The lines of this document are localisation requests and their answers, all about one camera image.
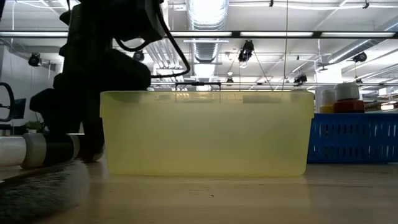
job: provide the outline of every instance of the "security camera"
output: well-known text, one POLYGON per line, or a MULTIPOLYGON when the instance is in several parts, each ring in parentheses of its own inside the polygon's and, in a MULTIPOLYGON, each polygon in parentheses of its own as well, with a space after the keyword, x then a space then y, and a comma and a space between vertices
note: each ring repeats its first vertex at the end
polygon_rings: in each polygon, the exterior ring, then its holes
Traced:
POLYGON ((137 51, 132 56, 132 59, 134 59, 134 60, 136 60, 138 62, 142 62, 145 59, 144 52, 142 50, 137 51))
POLYGON ((246 40, 241 52, 239 53, 239 62, 247 62, 251 58, 252 52, 254 51, 254 44, 251 40, 246 40))
POLYGON ((356 55, 353 57, 353 61, 356 62, 365 62, 366 59, 368 59, 368 56, 365 54, 365 52, 360 53, 359 55, 356 55))
POLYGON ((30 66, 32 67, 39 67, 42 65, 42 59, 40 58, 39 53, 33 53, 32 56, 30 56, 28 62, 30 66))
POLYGON ((227 78, 227 79, 226 79, 226 82, 227 82, 227 83, 233 83, 234 80, 233 80, 232 78, 227 78))

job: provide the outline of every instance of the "ceiling light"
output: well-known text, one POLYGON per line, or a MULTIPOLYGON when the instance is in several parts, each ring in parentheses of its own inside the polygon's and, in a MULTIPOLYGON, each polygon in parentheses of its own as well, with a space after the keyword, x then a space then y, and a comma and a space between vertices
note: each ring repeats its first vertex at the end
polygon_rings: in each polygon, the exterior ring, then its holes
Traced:
POLYGON ((209 43, 209 44, 219 44, 219 43, 229 43, 229 40, 184 40, 184 43, 209 43))
POLYGON ((241 37, 311 37, 313 32, 241 32, 241 37))
MULTIPOLYGON (((68 10, 68 3, 67 0, 58 0, 58 2, 66 9, 68 10)), ((73 9, 73 7, 75 7, 76 5, 80 4, 80 2, 76 1, 76 0, 70 0, 70 9, 73 9)))
POLYGON ((395 32, 323 32, 321 37, 392 37, 395 32))
POLYGON ((60 38, 68 37, 68 32, 8 32, 2 31, 0 32, 1 37, 13 37, 13 38, 60 38))
POLYGON ((394 109, 394 105, 382 105, 381 110, 392 110, 394 109))
POLYGON ((194 73, 197 78, 210 77, 214 74, 216 65, 198 64, 194 67, 194 73))
POLYGON ((230 37, 232 32, 218 31, 174 31, 174 37, 230 37))

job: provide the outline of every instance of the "white cylinder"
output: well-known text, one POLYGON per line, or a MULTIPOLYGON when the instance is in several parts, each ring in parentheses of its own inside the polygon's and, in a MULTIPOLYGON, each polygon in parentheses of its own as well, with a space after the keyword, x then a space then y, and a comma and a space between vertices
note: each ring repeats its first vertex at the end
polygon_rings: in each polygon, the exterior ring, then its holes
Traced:
POLYGON ((356 83, 340 83, 335 85, 336 100, 359 99, 359 86, 356 83))
POLYGON ((22 137, 0 137, 0 167, 21 165, 26 155, 22 137))
POLYGON ((322 91, 322 105, 333 105, 336 103, 336 91, 335 90, 323 90, 322 91))

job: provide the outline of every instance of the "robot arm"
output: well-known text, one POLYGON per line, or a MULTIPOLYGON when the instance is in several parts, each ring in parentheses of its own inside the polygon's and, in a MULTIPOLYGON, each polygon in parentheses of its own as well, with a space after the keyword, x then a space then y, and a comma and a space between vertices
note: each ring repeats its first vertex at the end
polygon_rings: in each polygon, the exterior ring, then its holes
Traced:
POLYGON ((83 123, 89 145, 86 161, 103 150, 102 91, 146 90, 151 78, 176 77, 190 71, 187 59, 163 20, 162 2, 81 0, 81 4, 60 16, 69 26, 67 43, 60 49, 60 55, 65 58, 63 72, 55 77, 53 89, 32 97, 30 109, 42 115, 52 134, 77 133, 83 123), (112 46, 116 39, 122 49, 136 51, 165 34, 185 64, 186 70, 182 73, 151 76, 144 64, 112 46), (145 42, 134 49, 123 44, 136 38, 145 42))

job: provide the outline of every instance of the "computer monitor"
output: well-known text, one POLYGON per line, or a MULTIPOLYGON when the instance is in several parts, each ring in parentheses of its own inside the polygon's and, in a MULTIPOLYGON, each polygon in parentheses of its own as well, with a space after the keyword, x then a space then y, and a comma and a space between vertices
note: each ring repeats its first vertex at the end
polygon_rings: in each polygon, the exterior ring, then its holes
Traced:
POLYGON ((14 100, 14 109, 12 111, 13 119, 24 119, 26 98, 14 100))

